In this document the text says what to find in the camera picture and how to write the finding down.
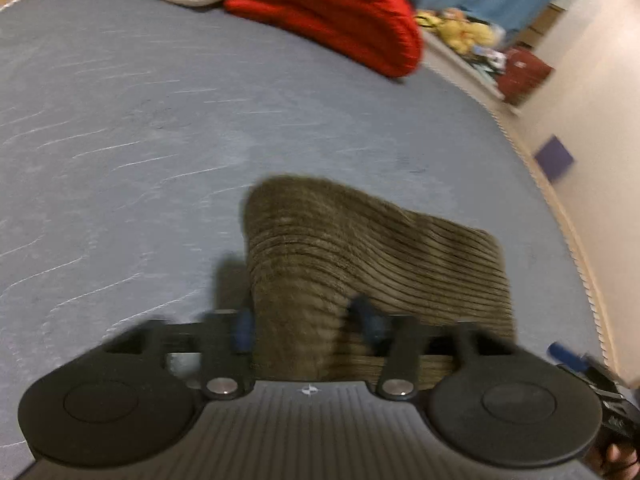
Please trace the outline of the person's right hand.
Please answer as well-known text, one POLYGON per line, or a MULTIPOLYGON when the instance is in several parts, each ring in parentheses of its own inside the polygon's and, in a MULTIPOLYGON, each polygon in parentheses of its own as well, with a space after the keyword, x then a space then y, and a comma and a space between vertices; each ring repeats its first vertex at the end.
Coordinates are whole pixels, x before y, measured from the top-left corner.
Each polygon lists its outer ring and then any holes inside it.
POLYGON ((594 446, 586 455, 587 466, 605 480, 639 478, 639 456, 629 442, 612 443, 605 451, 594 446))

